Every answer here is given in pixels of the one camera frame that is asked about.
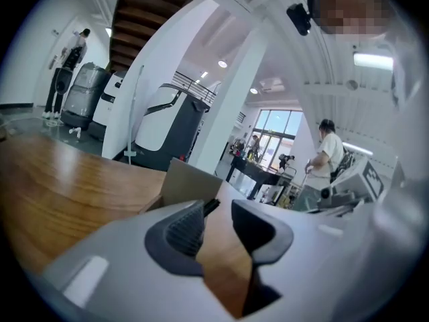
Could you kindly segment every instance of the wooden stair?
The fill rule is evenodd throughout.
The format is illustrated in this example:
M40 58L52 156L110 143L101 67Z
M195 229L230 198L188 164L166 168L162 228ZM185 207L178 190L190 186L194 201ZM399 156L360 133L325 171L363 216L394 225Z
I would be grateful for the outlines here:
M118 0L113 16L110 71L127 70L157 30L191 0Z

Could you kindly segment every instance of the wooden tabletop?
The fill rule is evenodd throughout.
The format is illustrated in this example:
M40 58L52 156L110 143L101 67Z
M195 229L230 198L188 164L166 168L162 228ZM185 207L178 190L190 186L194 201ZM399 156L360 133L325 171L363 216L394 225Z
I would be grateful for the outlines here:
M138 214L160 192L166 173L81 152L44 136L0 143L0 208L21 265L32 272L102 225ZM231 201L244 199L223 182L197 255L204 281L240 317L251 259L233 229Z

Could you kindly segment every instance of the fluorescent light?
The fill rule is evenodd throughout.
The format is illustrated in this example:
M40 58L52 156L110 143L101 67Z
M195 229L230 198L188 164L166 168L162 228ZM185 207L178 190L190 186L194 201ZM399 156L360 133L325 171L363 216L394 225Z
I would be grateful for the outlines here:
M357 152L364 153L364 154L366 154L366 155L370 155L370 156L372 156L372 155L373 155L373 152L371 152L370 150L366 150L366 149L364 149L364 148L361 148L361 147L355 146L355 145L350 144L350 143L347 143L347 142L343 142L343 146L344 146L344 147L347 147L347 148L350 148L350 149L353 149L353 150L356 150Z
M393 58L389 56L355 53L353 58L355 66L393 70Z

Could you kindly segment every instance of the metal railing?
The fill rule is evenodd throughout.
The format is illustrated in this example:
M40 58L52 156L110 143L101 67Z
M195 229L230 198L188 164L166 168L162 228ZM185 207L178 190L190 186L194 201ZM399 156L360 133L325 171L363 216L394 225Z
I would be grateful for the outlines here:
M176 72L173 76L172 84L183 87L187 91L191 92L196 98L204 101L208 105L212 105L215 101L216 94L207 89L206 87L196 83L191 78L183 75L180 72Z
M237 121L242 124L244 122L244 119L246 118L246 115L243 112L239 113L239 116L237 117Z

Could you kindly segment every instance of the floor scrubber machine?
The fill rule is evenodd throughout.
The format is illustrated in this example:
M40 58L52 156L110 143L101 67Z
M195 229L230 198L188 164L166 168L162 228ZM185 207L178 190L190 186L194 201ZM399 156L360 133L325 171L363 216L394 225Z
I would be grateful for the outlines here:
M187 161L202 116L210 107L186 89L162 85L154 94L131 145L131 161L167 171L172 158Z
M94 112L93 121L89 123L88 133L103 141L105 138L107 123L109 122L110 111L112 110L115 98L121 88L123 78L127 74L126 70L114 73L101 95L97 108Z
M79 70L67 95L61 121L71 127L88 129L95 108L111 74L93 64L86 63Z

